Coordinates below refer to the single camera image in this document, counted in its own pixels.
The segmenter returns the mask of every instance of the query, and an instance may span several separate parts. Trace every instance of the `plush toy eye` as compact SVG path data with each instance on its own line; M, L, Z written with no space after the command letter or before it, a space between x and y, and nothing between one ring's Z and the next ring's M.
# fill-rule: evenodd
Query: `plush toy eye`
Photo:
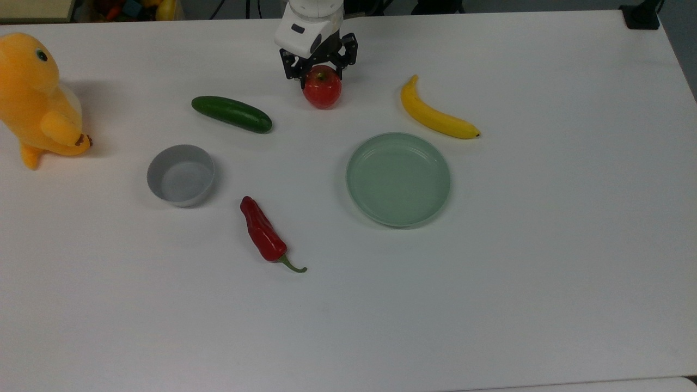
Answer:
M41 61L48 61L48 56L46 53L43 52L41 49L36 50L36 56L39 58Z

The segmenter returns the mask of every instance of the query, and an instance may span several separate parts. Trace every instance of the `plush toy arm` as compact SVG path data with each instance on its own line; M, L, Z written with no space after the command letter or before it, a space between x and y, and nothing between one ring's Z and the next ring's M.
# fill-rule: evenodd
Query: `plush toy arm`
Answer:
M82 132L72 121L59 112L48 112L41 119L41 131L56 143L74 146Z

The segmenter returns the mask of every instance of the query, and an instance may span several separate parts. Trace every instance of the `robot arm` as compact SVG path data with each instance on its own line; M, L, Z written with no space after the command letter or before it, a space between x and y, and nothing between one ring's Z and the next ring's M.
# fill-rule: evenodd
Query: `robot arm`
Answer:
M352 33L339 38L343 21L343 0L289 0L274 39L288 79L300 79L305 88L305 75L316 64L334 64L339 77L355 64L358 42Z

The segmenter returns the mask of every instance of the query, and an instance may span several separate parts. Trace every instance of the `bowl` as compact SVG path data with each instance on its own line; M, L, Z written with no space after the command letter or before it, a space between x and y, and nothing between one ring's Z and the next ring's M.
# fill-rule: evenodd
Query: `bowl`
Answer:
M148 167L148 187L155 196L177 207L190 207L208 196L215 165L203 149L179 144L159 153Z
M368 217L391 227L433 218L450 193L450 170L434 147L407 133L385 133L363 142L346 168L351 199Z

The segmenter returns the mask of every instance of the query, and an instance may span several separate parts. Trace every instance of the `pepper stem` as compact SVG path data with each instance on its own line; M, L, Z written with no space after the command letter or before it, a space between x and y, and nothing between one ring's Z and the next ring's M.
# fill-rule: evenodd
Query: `pepper stem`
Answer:
M297 269L294 265L291 264L291 261L288 260L288 257L286 255L282 255L281 257L278 258L277 262L281 262L285 264L288 268L292 269L293 271L297 273L303 273L307 271L307 267L303 267L302 269Z

